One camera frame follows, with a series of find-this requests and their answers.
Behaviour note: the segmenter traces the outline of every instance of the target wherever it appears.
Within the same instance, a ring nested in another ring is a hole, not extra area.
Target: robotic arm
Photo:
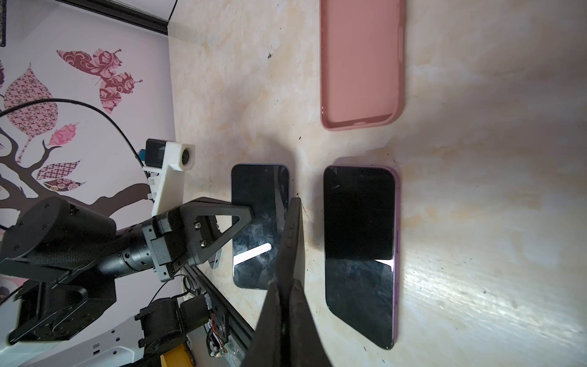
[[[196,265],[212,258],[251,222],[249,207],[205,197],[181,203],[183,172],[193,166],[193,151],[193,146],[177,142],[147,141],[144,169],[158,175],[149,177],[153,216],[140,224],[116,231],[112,219],[55,196],[39,202],[6,231],[0,274],[29,281],[0,304],[0,332],[6,334],[1,360],[18,366],[83,330],[116,302],[117,277],[151,268],[162,282],[184,267],[193,274]],[[239,221],[221,233],[217,215],[236,216]],[[276,279],[269,286],[243,365],[329,365],[303,294],[304,255],[301,201],[293,198],[279,245]],[[197,276],[210,293],[213,286],[206,287],[202,273]],[[214,308],[206,296],[196,295],[179,306],[169,298],[152,302],[117,328],[131,333],[129,346],[114,350],[112,356],[92,348],[98,353],[84,352],[73,365],[140,365],[156,360],[208,322]],[[217,320],[222,327],[222,318]],[[74,362],[74,354],[69,362]]]

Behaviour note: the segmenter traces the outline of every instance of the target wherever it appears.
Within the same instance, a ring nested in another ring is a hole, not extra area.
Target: white wall
[[[113,0],[113,2],[168,20],[176,0]]]
[[[27,70],[30,63],[37,78],[53,97],[81,100],[102,109],[100,79],[68,65],[56,50],[81,50],[92,55],[96,49],[121,49],[117,56],[122,65],[117,71],[131,73],[135,80],[144,81],[135,85],[132,94],[122,96],[121,103],[110,117],[137,150],[144,147],[148,137],[175,139],[165,36],[50,0],[9,1],[7,11],[7,44],[0,48],[5,81],[0,94],[4,95],[7,87]],[[101,115],[63,103],[58,104],[58,113],[55,130],[77,123],[77,135],[70,143],[53,151],[46,164],[80,160],[70,178],[85,182],[67,194],[92,203],[98,197],[112,196],[132,184],[146,181],[123,139]],[[7,117],[0,119],[0,126],[16,139],[20,149],[26,135],[11,125]],[[23,155],[23,166],[38,160],[42,154],[41,141],[48,142],[55,130],[32,139]],[[6,146],[5,140],[0,143]],[[10,176],[10,171],[0,164],[0,174]],[[119,228],[123,228],[149,218],[151,207],[150,201],[142,200],[115,212],[112,218]],[[0,223],[10,225],[15,221],[16,211],[0,210]],[[116,284],[117,302],[99,320],[46,355],[101,334],[138,313],[161,285],[152,271],[121,278]],[[169,297],[179,292],[180,284],[174,281],[167,284],[160,295]]]

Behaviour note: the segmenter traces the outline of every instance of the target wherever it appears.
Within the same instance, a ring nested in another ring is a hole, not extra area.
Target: smartphone
[[[241,288],[267,289],[289,208],[289,170],[283,164],[237,164],[232,203],[251,207],[253,221],[232,238],[232,279]],[[232,218],[236,223],[238,217]]]
[[[326,304],[376,345],[397,332],[399,178],[387,167],[324,171]]]

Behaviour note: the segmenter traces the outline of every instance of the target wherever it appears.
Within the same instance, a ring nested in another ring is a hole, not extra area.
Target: table
[[[237,163],[283,163],[304,207],[305,292],[335,366],[587,361],[587,5],[407,3],[406,108],[386,127],[320,124],[318,0],[179,0],[169,24],[185,200],[230,200]],[[322,173],[402,178],[399,336],[385,351],[324,296]],[[265,291],[202,269],[252,325]]]

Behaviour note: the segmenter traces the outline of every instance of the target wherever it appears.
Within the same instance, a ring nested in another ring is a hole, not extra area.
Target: black frame
[[[57,0],[97,14],[167,35],[168,21],[107,0]]]

